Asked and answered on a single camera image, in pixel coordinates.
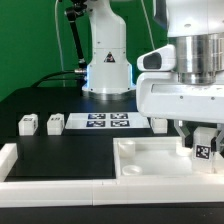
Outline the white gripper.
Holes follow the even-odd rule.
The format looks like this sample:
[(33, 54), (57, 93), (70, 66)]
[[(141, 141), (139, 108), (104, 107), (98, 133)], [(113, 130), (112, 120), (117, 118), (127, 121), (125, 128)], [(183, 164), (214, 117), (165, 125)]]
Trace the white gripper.
[[(176, 63), (173, 45), (168, 44), (137, 59), (141, 75), (136, 83), (137, 110), (142, 116), (166, 118), (182, 139), (182, 146), (193, 146), (193, 135), (186, 121), (224, 123), (224, 71), (210, 85), (186, 85), (172, 72)], [(218, 134), (211, 140), (211, 150), (224, 151), (224, 124), (217, 125)]]

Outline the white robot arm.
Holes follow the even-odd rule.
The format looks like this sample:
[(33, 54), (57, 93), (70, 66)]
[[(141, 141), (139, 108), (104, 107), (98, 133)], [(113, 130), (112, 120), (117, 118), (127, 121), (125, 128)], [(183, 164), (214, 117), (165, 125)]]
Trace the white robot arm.
[(110, 0), (87, 0), (92, 60), (83, 91), (105, 99), (136, 90), (138, 111), (181, 121), (215, 123), (216, 149), (224, 149), (224, 0), (153, 0), (153, 16), (167, 30), (168, 44), (137, 59), (142, 74), (132, 82), (126, 59), (126, 24)]

